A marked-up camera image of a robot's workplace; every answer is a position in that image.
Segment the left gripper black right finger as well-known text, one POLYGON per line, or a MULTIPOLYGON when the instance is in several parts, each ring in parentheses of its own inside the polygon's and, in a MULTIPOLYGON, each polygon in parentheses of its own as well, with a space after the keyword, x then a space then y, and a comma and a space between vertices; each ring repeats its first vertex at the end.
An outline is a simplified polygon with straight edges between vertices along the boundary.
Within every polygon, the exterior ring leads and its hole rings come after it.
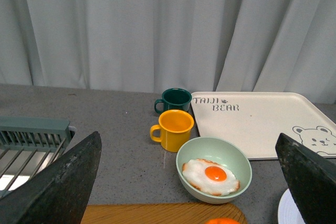
POLYGON ((275 150, 305 223, 335 223, 335 164, 284 133, 275 150))

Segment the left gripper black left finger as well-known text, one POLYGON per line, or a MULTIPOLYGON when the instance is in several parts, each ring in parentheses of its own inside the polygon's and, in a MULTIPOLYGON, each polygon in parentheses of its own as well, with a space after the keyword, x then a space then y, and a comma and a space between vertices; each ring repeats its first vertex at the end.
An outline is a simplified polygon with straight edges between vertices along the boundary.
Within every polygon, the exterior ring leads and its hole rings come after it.
POLYGON ((96 179, 101 137, 93 132, 1 199, 1 223, 81 223, 96 179))

